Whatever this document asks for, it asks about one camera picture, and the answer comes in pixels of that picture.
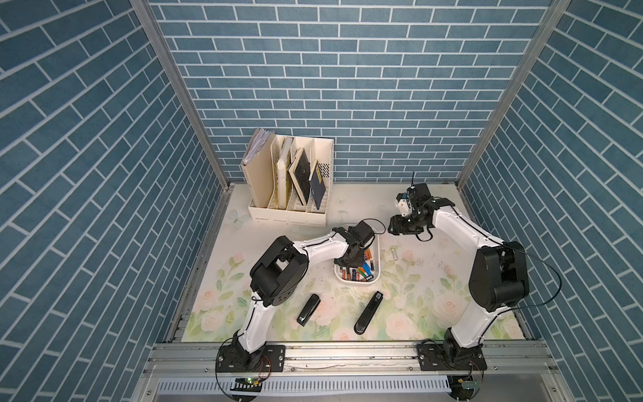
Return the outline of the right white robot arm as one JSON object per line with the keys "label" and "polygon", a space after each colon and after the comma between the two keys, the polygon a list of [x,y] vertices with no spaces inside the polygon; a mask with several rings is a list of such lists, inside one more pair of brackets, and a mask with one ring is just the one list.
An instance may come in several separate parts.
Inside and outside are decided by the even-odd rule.
{"label": "right white robot arm", "polygon": [[472,351],[482,344],[495,319],[529,294],[524,248],[482,229],[455,203],[433,196],[427,184],[413,184],[398,194],[396,207],[400,213],[390,219],[388,233],[419,237],[438,229],[472,257],[468,280],[472,300],[445,335],[446,348]]}

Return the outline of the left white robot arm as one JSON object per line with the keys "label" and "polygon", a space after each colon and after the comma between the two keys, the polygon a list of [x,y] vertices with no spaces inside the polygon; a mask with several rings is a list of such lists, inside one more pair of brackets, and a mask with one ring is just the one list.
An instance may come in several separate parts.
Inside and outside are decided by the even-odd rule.
{"label": "left white robot arm", "polygon": [[261,351],[276,308],[296,291],[309,268],[324,261],[358,268],[375,239],[373,228],[363,221],[334,228],[308,241],[291,241],[286,236],[276,238],[249,272],[251,304],[244,324],[233,336],[232,345],[244,356]]}

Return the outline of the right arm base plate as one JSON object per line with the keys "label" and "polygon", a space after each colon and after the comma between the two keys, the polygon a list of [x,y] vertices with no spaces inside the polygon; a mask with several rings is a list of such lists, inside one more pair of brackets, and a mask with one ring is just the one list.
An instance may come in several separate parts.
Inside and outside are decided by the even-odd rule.
{"label": "right arm base plate", "polygon": [[461,348],[456,343],[426,342],[416,345],[422,371],[486,371],[482,347]]}

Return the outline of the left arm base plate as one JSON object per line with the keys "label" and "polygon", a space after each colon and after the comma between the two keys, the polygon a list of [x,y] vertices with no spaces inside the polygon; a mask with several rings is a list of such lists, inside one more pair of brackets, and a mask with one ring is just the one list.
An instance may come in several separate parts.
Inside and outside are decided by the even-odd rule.
{"label": "left arm base plate", "polygon": [[218,353],[218,373],[250,373],[270,370],[281,373],[284,370],[286,346],[266,344],[253,353],[248,353],[237,343],[223,346]]}

